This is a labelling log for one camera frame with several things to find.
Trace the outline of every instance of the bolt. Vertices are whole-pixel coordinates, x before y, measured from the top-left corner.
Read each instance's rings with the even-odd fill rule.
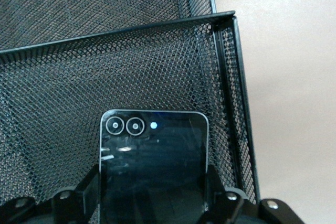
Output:
[[[226,193],[226,197],[229,200],[237,200],[237,195],[235,195],[234,193]]]
[[[278,209],[279,208],[279,205],[274,202],[273,200],[269,200],[267,201],[267,205],[269,208],[272,208],[272,209]]]
[[[63,191],[61,192],[61,195],[59,196],[60,199],[67,199],[70,196],[70,191]]]
[[[23,207],[27,202],[28,202],[28,199],[27,199],[27,198],[18,199],[18,200],[16,201],[15,207],[16,207],[16,208]]]

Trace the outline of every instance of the mesh basket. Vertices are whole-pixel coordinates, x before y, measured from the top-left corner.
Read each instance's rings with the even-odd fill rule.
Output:
[[[256,202],[232,15],[0,53],[1,204],[22,195],[41,202],[77,185],[98,162],[100,118],[111,108],[203,112],[210,162],[224,185]],[[218,57],[228,62],[224,70]]]
[[[209,13],[209,0],[1,0],[0,50]]]

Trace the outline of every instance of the black smartphone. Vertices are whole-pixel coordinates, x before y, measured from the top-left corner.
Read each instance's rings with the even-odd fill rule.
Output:
[[[198,221],[206,209],[204,114],[110,110],[100,127],[101,223]]]

